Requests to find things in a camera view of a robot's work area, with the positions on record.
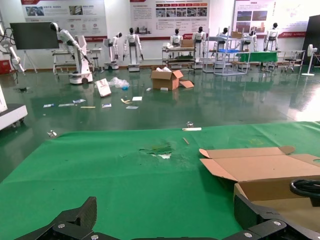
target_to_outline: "white stand fan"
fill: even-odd
[[[309,64],[309,68],[308,68],[308,73],[302,73],[302,76],[307,76],[307,77],[314,76],[313,73],[310,73],[310,69],[311,69],[311,65],[312,65],[312,60],[314,58],[314,54],[317,51],[318,51],[318,48],[314,48],[314,46],[312,44],[309,45],[307,55],[308,55],[308,57],[311,57],[311,59],[310,59],[310,64]]]

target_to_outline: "black monitor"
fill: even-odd
[[[58,49],[57,33],[50,22],[10,23],[17,50]]]

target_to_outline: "exhibition banner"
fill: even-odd
[[[130,0],[131,27],[142,40],[167,40],[179,29],[184,39],[209,29],[210,0]]]
[[[233,30],[249,33],[256,29],[263,38],[273,23],[278,24],[279,38],[305,37],[310,16],[320,14],[316,0],[236,0]]]
[[[104,0],[21,0],[26,22],[55,22],[87,42],[107,37]]]

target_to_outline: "green tablecloth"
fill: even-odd
[[[240,62],[247,62],[249,58],[249,53],[237,54],[240,56]],[[251,52],[249,62],[277,62],[278,61],[278,52],[276,51],[257,51]]]
[[[292,145],[320,156],[319,135],[316,122],[68,133],[42,144],[0,184],[0,239],[47,225],[89,196],[97,197],[94,230],[119,239],[222,239],[241,230],[233,193],[202,165],[199,148]],[[171,158],[151,155],[164,152]]]

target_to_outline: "green floor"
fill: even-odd
[[[0,84],[7,103],[24,103],[28,116],[25,125],[0,131],[0,181],[8,176],[30,153],[57,134],[71,131],[118,131],[183,128],[192,121],[195,127],[319,121],[320,77],[300,77],[296,73],[260,73],[220,77],[186,74],[195,83],[192,89],[146,91],[152,86],[150,70],[138,73],[126,70],[97,74],[96,80],[113,76],[130,83],[128,91],[111,88],[112,95],[100,98],[93,84],[70,85],[67,76],[57,80],[52,72],[19,75],[19,85],[28,87],[19,93],[12,77],[2,76]],[[142,96],[138,109],[126,109],[121,98]],[[45,104],[66,104],[85,99],[78,106],[43,108]],[[101,108],[111,103],[111,108]]]

